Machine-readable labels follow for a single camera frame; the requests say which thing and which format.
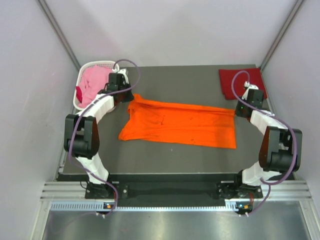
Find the orange t shirt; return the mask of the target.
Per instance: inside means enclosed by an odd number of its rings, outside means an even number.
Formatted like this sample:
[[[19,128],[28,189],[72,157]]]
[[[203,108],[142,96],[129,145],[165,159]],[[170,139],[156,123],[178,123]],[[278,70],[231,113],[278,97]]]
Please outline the orange t shirt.
[[[121,141],[144,140],[236,149],[235,111],[228,108],[170,103],[134,94]]]

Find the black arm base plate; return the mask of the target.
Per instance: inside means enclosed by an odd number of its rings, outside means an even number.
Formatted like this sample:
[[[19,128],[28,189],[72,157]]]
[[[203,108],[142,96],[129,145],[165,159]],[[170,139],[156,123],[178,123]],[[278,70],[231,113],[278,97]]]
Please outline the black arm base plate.
[[[263,197],[260,186],[240,186],[233,181],[121,181],[112,185],[118,192],[120,200],[138,196],[181,196],[181,195],[206,195],[213,199],[261,199]]]

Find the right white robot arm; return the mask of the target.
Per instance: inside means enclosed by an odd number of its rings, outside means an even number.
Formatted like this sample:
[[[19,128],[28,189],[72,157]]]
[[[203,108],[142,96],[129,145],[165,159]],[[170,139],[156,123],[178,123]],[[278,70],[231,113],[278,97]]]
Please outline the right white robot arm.
[[[258,161],[241,170],[233,185],[233,192],[239,198],[256,194],[266,181],[287,172],[296,172],[301,165],[303,133],[288,127],[274,114],[263,109],[264,92],[255,85],[249,85],[238,101],[235,114],[246,118],[263,134]]]

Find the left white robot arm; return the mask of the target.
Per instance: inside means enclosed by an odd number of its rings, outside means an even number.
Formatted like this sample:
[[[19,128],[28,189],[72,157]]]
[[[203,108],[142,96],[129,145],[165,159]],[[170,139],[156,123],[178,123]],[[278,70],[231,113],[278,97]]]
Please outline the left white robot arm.
[[[107,199],[115,195],[113,185],[108,183],[109,172],[99,156],[98,123],[119,103],[133,99],[128,71],[123,68],[109,74],[108,83],[86,108],[65,118],[64,150],[70,158],[75,158],[78,161],[76,165],[88,174],[85,195],[87,199]]]

